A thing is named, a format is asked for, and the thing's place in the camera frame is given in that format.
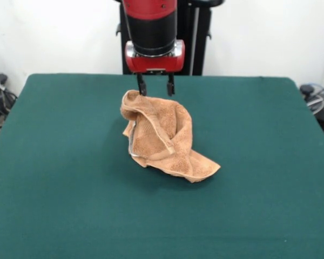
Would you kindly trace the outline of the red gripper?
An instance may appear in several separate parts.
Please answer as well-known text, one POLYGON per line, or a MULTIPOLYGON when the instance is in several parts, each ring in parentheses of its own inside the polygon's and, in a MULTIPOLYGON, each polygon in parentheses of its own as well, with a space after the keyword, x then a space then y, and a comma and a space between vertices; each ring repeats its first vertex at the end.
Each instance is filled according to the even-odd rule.
POLYGON ((168 73, 167 94, 175 94, 174 73, 182 70, 185 60, 185 43, 178 39, 175 41, 172 50, 162 56, 142 56, 133 46, 131 41, 125 45, 125 60, 131 72, 137 73, 139 94, 147 95, 146 84, 141 73, 148 71, 165 71, 168 73))

